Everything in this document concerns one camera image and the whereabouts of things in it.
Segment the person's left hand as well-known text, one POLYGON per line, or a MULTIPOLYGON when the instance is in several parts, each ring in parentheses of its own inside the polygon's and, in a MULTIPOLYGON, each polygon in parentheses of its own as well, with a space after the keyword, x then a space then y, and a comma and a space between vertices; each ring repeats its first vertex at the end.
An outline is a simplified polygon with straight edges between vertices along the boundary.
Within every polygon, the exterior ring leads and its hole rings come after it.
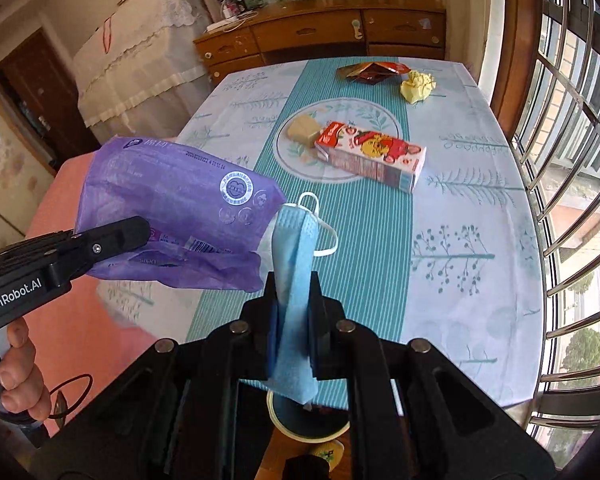
POLYGON ((9 349, 0 363, 1 402, 11 413, 27 412, 37 422, 50 416, 50 390, 35 364, 36 348, 24 318, 16 318, 6 327, 9 349))

